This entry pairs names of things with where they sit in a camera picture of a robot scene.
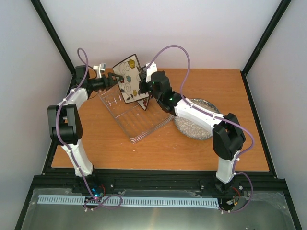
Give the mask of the chrome wire dish rack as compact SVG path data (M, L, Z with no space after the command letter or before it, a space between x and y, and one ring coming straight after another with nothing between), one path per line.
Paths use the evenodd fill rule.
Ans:
M125 103L118 88L99 95L120 128L132 143L136 143L174 119L165 113L155 99L150 99L146 111L137 102Z

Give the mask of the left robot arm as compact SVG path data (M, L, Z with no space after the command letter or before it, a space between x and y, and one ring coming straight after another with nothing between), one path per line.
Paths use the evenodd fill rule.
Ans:
M83 187L89 193L99 189L100 181L90 176L94 166L89 161L82 144L83 127L79 109L93 91L107 91L122 80L124 80L122 76L114 73L103 74L100 78L90 78L89 74L84 77L78 75L69 94L57 105L50 105L47 108L50 137L67 153L75 175L86 177Z

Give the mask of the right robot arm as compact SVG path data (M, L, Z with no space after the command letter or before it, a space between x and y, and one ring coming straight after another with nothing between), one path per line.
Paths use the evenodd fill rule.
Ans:
M216 179L229 187L235 176L236 157L246 140L237 117L232 113L222 115L206 110L173 91L164 71L150 76L142 72L139 77L140 92L153 96L164 112L191 121L212 134L213 150L218 156Z

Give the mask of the grey speckled round plate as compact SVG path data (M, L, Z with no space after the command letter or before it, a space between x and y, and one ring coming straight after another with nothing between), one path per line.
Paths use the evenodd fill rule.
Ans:
M217 107L209 101L200 98L193 98L190 99L190 101L211 112L220 113ZM185 118L176 116L174 118L174 124L183 135L189 138L196 140L207 140L212 138L212 134L209 131Z

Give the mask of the white square floral plate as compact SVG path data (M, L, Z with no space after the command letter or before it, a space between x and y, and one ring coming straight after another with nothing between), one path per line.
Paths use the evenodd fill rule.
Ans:
M143 99L137 101L138 105L139 105L144 111L146 111L146 109L147 109L147 107L148 107L148 103L149 103L150 98L151 98L151 97L149 96L149 97L146 97L146 98L143 98Z

